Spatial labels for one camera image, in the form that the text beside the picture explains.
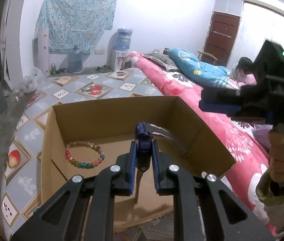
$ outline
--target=fruit tile pattern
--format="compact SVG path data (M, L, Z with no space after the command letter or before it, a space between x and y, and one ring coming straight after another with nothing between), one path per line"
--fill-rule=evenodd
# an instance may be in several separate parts
M138 68L48 78L34 93L16 126L1 188L1 211L9 240L41 206L40 163L49 107L85 100L163 95Z

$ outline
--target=cardboard box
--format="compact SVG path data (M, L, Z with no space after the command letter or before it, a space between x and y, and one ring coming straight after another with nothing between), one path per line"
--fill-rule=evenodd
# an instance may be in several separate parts
M42 149L41 194L47 201L66 180L74 175L91 177L115 164L119 155L128 153L138 122L148 122L172 132L185 146L182 157L166 140L159 140L159 149L172 156L175 164L193 175L203 171L223 176L235 163L232 155L203 122L179 97L129 97L92 100L51 107ZM70 141L89 140L101 146L105 160L94 169L78 169L65 159L65 146ZM98 155L85 147L70 150L80 162L94 162ZM114 232L136 226L173 210L172 196L158 196L154 189L153 170L141 180L139 201L133 196L116 197Z

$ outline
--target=pink bedsheet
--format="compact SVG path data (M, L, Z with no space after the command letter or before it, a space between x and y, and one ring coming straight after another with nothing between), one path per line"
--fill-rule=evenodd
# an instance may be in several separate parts
M234 193L275 234L269 224L264 205L258 200L255 188L268 167L268 154L261 145L247 133L236 128L224 114L203 112L199 109L202 87L191 81L175 78L177 74L163 71L140 54L131 54L125 61L137 67L164 94L180 96L212 129L236 160L234 167L226 174Z

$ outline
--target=sleeve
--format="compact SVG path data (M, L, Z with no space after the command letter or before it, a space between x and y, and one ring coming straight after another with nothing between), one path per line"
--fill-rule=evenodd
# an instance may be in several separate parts
M275 197L270 190L271 177L267 170L261 177L256 188L259 200L264 204L270 223L276 227L277 238L284 236L284 196Z

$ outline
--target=blue gripper pad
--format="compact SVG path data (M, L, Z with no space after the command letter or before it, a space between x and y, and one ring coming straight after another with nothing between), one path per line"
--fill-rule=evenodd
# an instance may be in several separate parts
M135 166L136 166L136 143L133 146L133 151L132 151L132 161L131 161L131 167L130 167L130 183L129 183L129 189L130 189L130 194L133 194L134 190L134 179L135 179Z
M213 104L213 103L206 103L204 100L199 101L199 108L202 111L223 113L227 115L232 115L237 113L238 111L241 111L241 106L239 105Z
M156 156L154 141L152 141L152 166L153 166L153 178L154 178L154 187L156 193L159 193L160 183L159 183L159 162Z

